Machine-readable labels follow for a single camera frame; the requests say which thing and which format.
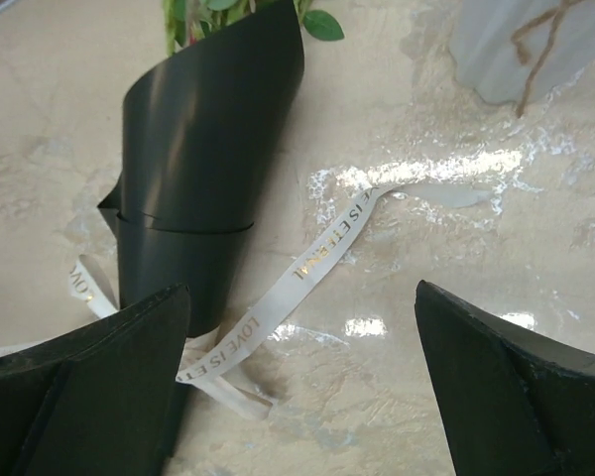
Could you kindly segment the cream printed ribbon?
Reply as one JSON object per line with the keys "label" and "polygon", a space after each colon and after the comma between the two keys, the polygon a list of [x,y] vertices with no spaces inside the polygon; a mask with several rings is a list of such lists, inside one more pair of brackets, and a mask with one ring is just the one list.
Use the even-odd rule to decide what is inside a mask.
{"label": "cream printed ribbon", "polygon": [[[358,237],[380,197],[402,191],[397,186],[370,187],[357,194],[351,205],[322,232],[310,247],[281,275],[274,285],[238,320],[220,342],[213,344],[217,330],[188,338],[182,348],[177,385],[195,386],[214,400],[248,419],[264,419],[271,403],[247,394],[227,383],[221,375],[249,357],[264,340],[296,309],[304,298],[328,274]],[[70,276],[85,278],[71,285],[72,295],[87,303],[92,312],[106,319],[118,306],[110,283],[96,262],[86,264],[81,256]],[[0,347],[0,364],[16,356],[17,351],[33,349],[36,341]]]}

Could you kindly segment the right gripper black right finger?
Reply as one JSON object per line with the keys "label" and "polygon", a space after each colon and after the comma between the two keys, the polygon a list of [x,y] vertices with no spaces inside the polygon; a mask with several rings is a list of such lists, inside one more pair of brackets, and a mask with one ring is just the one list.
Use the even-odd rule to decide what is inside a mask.
{"label": "right gripper black right finger", "polygon": [[415,316],[458,475],[595,475],[595,354],[426,281]]}

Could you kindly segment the black wrapping paper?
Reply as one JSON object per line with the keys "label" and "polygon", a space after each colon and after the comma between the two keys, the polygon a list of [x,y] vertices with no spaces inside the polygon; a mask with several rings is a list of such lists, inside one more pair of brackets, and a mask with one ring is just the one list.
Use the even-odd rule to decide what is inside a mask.
{"label": "black wrapping paper", "polygon": [[183,284],[188,335],[219,325],[303,70],[295,7],[275,1],[128,90],[122,170],[98,206],[122,305]]}

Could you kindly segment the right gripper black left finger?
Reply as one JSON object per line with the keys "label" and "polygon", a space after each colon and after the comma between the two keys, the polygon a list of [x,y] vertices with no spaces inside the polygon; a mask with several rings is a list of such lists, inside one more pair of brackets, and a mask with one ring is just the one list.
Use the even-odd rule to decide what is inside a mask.
{"label": "right gripper black left finger", "polygon": [[0,357],[0,475],[156,475],[189,294]]}

